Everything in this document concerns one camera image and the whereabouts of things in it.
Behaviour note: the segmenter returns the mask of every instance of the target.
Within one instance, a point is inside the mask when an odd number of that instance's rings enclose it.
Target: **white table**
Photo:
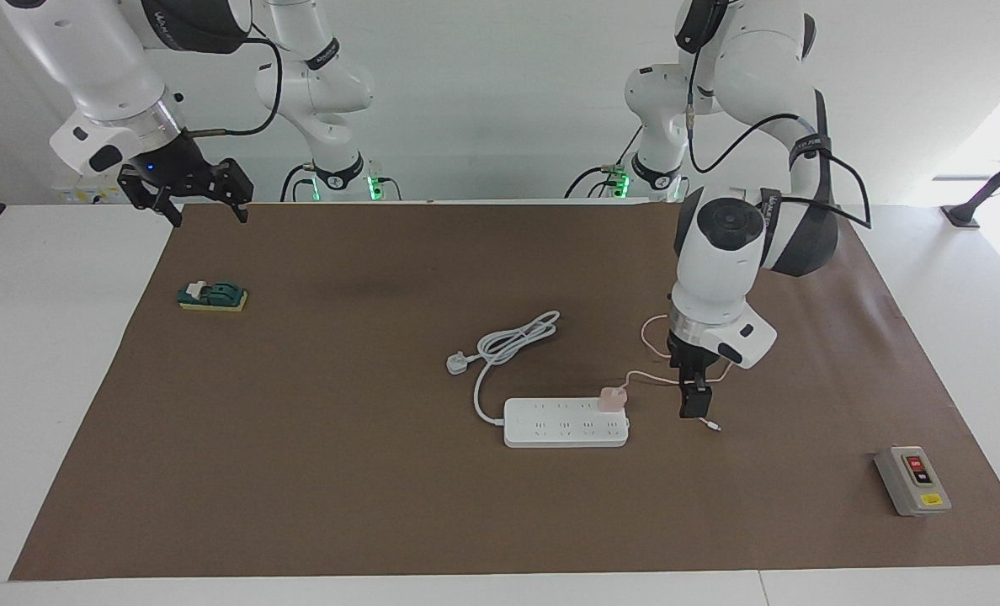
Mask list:
[[[875,223],[863,242],[1000,478],[1000,257],[936,210]],[[1000,603],[1000,566],[7,583],[169,233],[116,206],[0,220],[0,603]]]

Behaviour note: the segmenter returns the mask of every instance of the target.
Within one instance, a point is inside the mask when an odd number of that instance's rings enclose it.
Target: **gray switch box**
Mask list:
[[[893,446],[874,457],[881,480],[900,515],[930,515],[953,509],[927,453],[919,446]]]

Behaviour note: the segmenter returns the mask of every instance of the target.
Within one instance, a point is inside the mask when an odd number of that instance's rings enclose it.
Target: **power outlet socket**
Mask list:
[[[607,449],[627,444],[627,414],[601,412],[598,398],[512,398],[503,441],[512,449]]]

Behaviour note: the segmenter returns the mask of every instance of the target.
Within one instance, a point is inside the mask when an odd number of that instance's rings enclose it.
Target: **white power strip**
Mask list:
[[[512,398],[503,441],[512,449],[607,449],[627,444],[627,415],[598,410],[598,398]]]

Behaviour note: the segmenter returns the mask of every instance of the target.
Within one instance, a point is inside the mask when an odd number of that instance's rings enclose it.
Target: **coiled white cable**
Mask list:
[[[504,364],[515,357],[520,349],[527,345],[541,341],[542,338],[551,337],[556,333],[556,321],[561,318],[561,313],[557,310],[546,311],[526,325],[513,327],[511,330],[497,330],[490,332],[477,342],[477,354],[466,357],[462,352],[454,353],[447,359],[447,371],[452,375],[460,375],[465,372],[466,365],[478,359],[485,360],[485,367],[478,373],[477,382],[474,383],[474,411],[485,423],[503,426],[502,418],[492,418],[481,410],[481,383],[485,380],[485,373],[492,367]]]

